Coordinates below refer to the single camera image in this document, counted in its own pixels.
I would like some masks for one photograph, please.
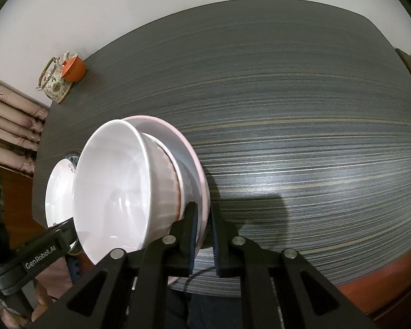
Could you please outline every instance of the teapot handle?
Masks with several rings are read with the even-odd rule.
[[[41,85],[41,82],[42,82],[42,78],[43,78],[43,76],[45,75],[45,73],[46,73],[46,71],[47,71],[47,68],[52,64],[52,62],[55,62],[56,61],[56,57],[52,57],[51,58],[51,60],[49,60],[49,62],[47,63],[47,65],[46,65],[46,67],[44,68],[44,70],[41,72],[41,75],[40,75],[40,78],[38,79],[38,87],[36,88],[36,90],[38,90],[38,91],[40,91],[40,90],[43,90],[44,89],[44,87],[46,86],[46,84],[47,84],[47,80],[45,81],[45,83],[43,84],[43,85]]]

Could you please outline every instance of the pink rim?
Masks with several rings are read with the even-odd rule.
[[[184,145],[186,146],[187,150],[189,151],[193,159],[193,162],[195,164],[195,167],[196,167],[196,170],[199,176],[199,182],[201,185],[201,198],[202,198],[201,229],[199,231],[199,237],[198,237],[198,241],[196,243],[196,248],[195,248],[195,254],[198,254],[202,246],[202,243],[204,242],[204,238],[206,236],[207,221],[209,219],[209,212],[210,212],[209,186],[206,180],[206,175],[204,174],[204,170],[202,169],[201,163],[198,159],[198,156],[196,155],[195,150],[193,149],[189,141],[184,137],[184,135],[176,127],[172,126],[168,122],[162,119],[159,119],[158,117],[147,116],[147,115],[136,115],[136,116],[125,117],[123,120],[128,121],[128,120],[135,120],[135,119],[152,120],[154,122],[157,122],[169,128],[184,143]]]

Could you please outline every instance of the triangular cutout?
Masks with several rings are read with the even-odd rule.
[[[103,284],[105,283],[106,276],[107,273],[105,271],[101,271],[94,276],[94,278],[68,302],[68,309],[90,317],[99,298]]]
[[[316,315],[321,316],[339,308],[338,301],[309,272],[302,271],[300,275]]]

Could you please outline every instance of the floral teapot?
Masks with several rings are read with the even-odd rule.
[[[64,54],[64,62],[68,61],[69,52]],[[60,58],[52,57],[41,73],[36,90],[44,91],[48,98],[59,104],[70,91],[73,82],[61,77],[62,64]]]

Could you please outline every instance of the curtain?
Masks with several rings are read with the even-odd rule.
[[[48,110],[0,82],[0,165],[33,174]]]

